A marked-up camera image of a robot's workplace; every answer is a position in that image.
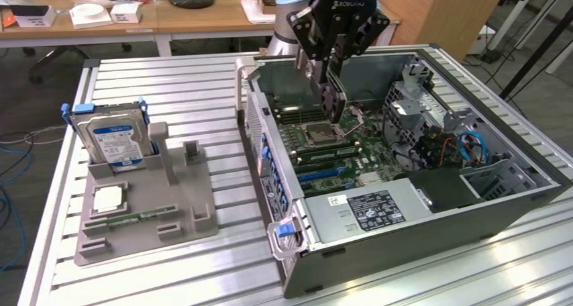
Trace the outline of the black graphics card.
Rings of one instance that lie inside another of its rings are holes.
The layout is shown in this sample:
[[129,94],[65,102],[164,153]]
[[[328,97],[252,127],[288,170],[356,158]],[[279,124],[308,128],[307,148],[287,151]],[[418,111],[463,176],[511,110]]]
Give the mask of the black graphics card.
[[301,47],[297,48],[295,71],[307,78],[319,107],[331,123],[337,123],[345,108],[345,89],[340,82],[343,61],[332,54],[328,61],[311,60]]

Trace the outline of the wooden cabinet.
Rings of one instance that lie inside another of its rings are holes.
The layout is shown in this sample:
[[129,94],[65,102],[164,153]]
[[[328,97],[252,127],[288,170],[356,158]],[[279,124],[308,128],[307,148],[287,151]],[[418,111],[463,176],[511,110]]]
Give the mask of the wooden cabinet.
[[379,1],[400,20],[391,45],[436,44],[462,60],[499,0]]

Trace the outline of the metal socket cover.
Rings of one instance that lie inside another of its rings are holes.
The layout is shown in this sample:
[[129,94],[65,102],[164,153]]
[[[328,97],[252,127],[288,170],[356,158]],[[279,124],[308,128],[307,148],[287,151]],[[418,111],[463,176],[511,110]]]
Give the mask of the metal socket cover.
[[343,135],[347,136],[364,123],[363,114],[359,108],[349,106],[341,115],[339,127]]

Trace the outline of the CPU socket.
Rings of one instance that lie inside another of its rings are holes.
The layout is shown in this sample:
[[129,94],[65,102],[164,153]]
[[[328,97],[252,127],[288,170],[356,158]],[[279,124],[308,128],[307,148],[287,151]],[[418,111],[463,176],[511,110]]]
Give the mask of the CPU socket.
[[327,122],[303,124],[301,131],[309,147],[333,145],[343,142],[343,137],[337,135],[335,128]]

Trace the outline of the installed RAM stick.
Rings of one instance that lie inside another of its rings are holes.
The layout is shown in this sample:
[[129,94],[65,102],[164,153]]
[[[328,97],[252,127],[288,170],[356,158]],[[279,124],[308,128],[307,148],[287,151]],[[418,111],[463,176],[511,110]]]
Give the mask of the installed RAM stick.
[[297,162],[317,162],[323,160],[339,160],[348,157],[355,157],[361,152],[360,146],[315,148],[305,151],[299,151],[295,154]]
[[315,165],[315,164],[340,162],[344,159],[355,158],[357,156],[359,156],[359,154],[353,153],[353,154],[347,154],[347,155],[341,155],[341,156],[323,157],[323,158],[317,158],[315,160],[311,160],[309,158],[297,157],[297,158],[295,158],[295,163],[296,163],[296,166],[309,166],[309,165]]

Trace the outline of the green motherboard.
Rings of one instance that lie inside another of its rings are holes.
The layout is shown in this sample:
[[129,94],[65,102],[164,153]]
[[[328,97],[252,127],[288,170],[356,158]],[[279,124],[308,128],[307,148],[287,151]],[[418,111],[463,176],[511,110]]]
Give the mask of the green motherboard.
[[[276,114],[273,113],[273,109],[276,107],[304,107],[300,103],[297,103],[296,105],[287,105],[283,99],[276,95],[268,95],[265,99],[272,109],[273,118],[276,117]],[[400,176],[400,173],[405,172],[411,168],[409,161],[399,161],[401,157],[396,153],[396,145],[385,141],[381,137],[381,98],[375,95],[372,91],[363,90],[360,91],[356,100],[349,101],[347,103],[345,109],[349,106],[355,106],[360,109],[364,123],[347,136],[343,135],[343,131],[340,130],[340,121],[337,123],[329,123],[328,120],[309,122],[327,122],[332,125],[335,131],[337,132],[337,135],[343,137],[343,142],[333,145],[309,147],[305,143],[305,137],[301,131],[301,125],[307,123],[283,125],[277,122],[275,118],[279,136],[285,148],[285,153],[296,177],[299,174],[307,172],[327,170],[337,167],[345,168],[341,175],[337,177],[323,178],[315,181],[299,183],[305,197],[332,193],[344,189],[352,189],[355,187],[361,187],[361,185],[356,181],[356,178],[364,172],[380,172],[383,182],[385,182],[397,178]],[[359,153],[359,156],[355,158],[344,159],[340,162],[315,164],[309,166],[296,166],[295,154],[299,151],[305,151],[315,148],[344,146],[360,146],[361,152]]]

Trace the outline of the small white labelled box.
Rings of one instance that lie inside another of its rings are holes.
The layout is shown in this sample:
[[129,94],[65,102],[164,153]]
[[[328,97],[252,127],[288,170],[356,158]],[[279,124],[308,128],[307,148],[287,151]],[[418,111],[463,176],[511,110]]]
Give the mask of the small white labelled box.
[[118,3],[112,6],[109,16],[113,23],[138,23],[142,18],[141,3]]

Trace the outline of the grey metal disk bay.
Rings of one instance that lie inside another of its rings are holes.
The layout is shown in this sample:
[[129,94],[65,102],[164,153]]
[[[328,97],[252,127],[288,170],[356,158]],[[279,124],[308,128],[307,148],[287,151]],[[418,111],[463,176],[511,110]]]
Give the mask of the grey metal disk bay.
[[524,170],[508,159],[478,168],[464,167],[459,172],[480,200],[490,201],[538,187]]

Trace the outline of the grey power supply unit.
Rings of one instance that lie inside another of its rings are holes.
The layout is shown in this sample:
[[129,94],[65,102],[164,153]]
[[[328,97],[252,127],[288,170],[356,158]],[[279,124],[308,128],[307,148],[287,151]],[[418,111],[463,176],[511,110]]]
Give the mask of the grey power supply unit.
[[305,207],[324,245],[344,243],[377,258],[440,250],[442,240],[423,223],[431,216],[423,195],[405,178],[311,197]]

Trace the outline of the white box with black top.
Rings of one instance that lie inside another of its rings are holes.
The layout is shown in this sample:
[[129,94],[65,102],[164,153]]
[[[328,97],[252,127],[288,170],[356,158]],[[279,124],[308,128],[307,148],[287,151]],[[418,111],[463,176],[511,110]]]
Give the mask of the white box with black top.
[[22,28],[50,27],[56,19],[56,11],[49,5],[10,5],[14,20]]

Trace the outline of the black office chair base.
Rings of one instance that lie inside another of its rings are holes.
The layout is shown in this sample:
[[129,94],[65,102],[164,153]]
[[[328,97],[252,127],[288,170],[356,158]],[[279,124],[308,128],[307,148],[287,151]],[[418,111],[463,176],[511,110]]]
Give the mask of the black office chair base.
[[[125,42],[120,43],[120,47],[124,52],[132,51],[132,45]],[[32,47],[22,47],[21,50],[26,56],[36,55],[36,50]],[[84,60],[90,58],[82,49],[76,45],[56,46],[27,70],[27,80],[32,84],[38,85],[42,83],[42,77],[38,75],[40,69],[42,69],[58,56],[66,52],[74,53]]]

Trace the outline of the grey parts rack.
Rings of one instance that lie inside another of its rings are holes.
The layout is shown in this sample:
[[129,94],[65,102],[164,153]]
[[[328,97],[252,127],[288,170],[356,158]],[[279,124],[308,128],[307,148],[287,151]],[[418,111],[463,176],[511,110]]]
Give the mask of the grey parts rack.
[[218,232],[204,148],[184,142],[168,148],[164,122],[148,126],[157,154],[122,172],[89,164],[77,230],[74,264],[209,237]]

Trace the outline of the green loose RAM stick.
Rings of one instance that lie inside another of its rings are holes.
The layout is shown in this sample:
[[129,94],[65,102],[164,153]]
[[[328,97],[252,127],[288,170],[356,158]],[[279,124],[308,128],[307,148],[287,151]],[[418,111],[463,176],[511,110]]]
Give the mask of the green loose RAM stick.
[[122,215],[122,216],[109,218],[105,220],[105,222],[108,225],[137,223],[137,222],[145,221],[148,219],[153,219],[157,216],[157,214],[160,214],[161,212],[165,212],[165,211],[166,211],[165,209],[154,209],[154,210],[145,211],[141,213],[132,213],[128,215]]

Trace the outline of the orange box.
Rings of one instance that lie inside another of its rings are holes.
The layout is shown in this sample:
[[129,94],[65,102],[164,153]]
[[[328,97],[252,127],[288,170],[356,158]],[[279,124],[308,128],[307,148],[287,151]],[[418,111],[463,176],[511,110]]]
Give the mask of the orange box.
[[17,20],[9,9],[0,9],[0,32],[3,32],[6,28],[13,26]]

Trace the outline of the white table frame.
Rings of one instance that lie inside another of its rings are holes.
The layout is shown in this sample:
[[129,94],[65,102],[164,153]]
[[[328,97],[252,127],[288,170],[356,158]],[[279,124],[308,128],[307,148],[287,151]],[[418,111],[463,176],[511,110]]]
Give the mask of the white table frame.
[[522,24],[527,25],[526,29],[522,31],[519,37],[516,38],[516,34],[520,32],[520,28],[514,31],[514,35],[504,40],[504,42],[510,42],[512,39],[515,39],[514,46],[511,47],[511,50],[504,53],[504,47],[498,46],[502,42],[502,39],[504,38],[504,35],[508,32],[510,27],[512,26],[514,22],[516,21],[516,18],[519,14],[522,13],[522,10],[524,9],[526,5],[528,4],[530,0],[500,0],[498,5],[502,6],[506,4],[506,2],[514,2],[514,7],[511,11],[508,12],[508,15],[506,19],[503,20],[503,23],[500,24],[498,29],[494,29],[495,35],[491,39],[486,39],[486,47],[484,49],[490,50],[498,50],[503,53],[502,59],[507,60],[511,58],[508,55],[510,52],[519,50],[523,46],[530,37],[532,36],[532,33],[535,32],[538,26],[540,25],[542,20],[548,17],[550,11],[556,5],[559,0],[544,0],[542,3],[542,6],[539,7],[539,10],[536,11],[536,14]]

